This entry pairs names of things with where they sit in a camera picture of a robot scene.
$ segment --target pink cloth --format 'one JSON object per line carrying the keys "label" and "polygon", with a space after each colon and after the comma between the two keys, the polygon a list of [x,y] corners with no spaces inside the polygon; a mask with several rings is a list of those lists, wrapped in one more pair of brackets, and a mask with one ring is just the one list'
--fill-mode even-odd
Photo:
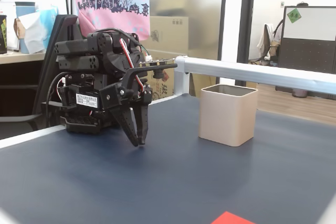
{"label": "pink cloth", "polygon": [[103,28],[137,33],[140,40],[150,34],[149,0],[75,0],[82,35]]}

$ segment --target table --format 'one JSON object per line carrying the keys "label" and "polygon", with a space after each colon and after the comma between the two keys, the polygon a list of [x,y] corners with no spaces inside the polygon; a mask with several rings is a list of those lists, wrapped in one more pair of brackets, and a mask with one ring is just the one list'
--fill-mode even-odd
{"label": "table", "polygon": [[255,137],[237,148],[197,128],[198,99],[182,95],[150,106],[141,148],[119,128],[5,140],[0,207],[27,224],[211,223],[225,211],[309,224],[336,192],[334,126],[258,111]]}
{"label": "table", "polygon": [[0,55],[0,64],[43,60],[44,55],[45,55],[44,52],[37,52],[35,54],[23,54],[21,52],[13,52],[11,54],[10,52],[9,54]]}

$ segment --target chair backrest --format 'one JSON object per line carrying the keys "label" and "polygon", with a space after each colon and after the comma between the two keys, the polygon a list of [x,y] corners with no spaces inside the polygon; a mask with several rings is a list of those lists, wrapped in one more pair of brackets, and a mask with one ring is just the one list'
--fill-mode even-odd
{"label": "chair backrest", "polygon": [[76,15],[56,16],[39,76],[32,113],[33,115],[41,113],[41,103],[46,101],[49,86],[55,77],[53,68],[55,67],[57,54],[54,51],[54,45],[56,42],[68,40],[68,27],[75,25],[77,18],[78,17]]}
{"label": "chair backrest", "polygon": [[268,26],[265,24],[265,26],[264,26],[264,43],[263,43],[263,47],[261,47],[261,49],[260,49],[260,53],[261,53],[262,57],[267,56],[267,53],[270,49],[271,42],[272,42],[272,38],[270,38],[270,33],[271,33],[271,31],[269,31]]}

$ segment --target red paper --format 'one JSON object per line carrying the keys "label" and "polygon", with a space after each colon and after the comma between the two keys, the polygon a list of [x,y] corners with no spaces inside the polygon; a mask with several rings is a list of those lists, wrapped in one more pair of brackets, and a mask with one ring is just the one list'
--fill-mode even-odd
{"label": "red paper", "polygon": [[239,216],[233,215],[230,212],[225,212],[219,216],[212,224],[254,224]]}

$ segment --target beige cup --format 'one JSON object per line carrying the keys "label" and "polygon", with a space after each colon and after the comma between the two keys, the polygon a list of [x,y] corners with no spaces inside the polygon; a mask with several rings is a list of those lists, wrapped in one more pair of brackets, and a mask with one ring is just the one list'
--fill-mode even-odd
{"label": "beige cup", "polygon": [[198,136],[240,146],[254,136],[258,90],[214,85],[201,90]]}

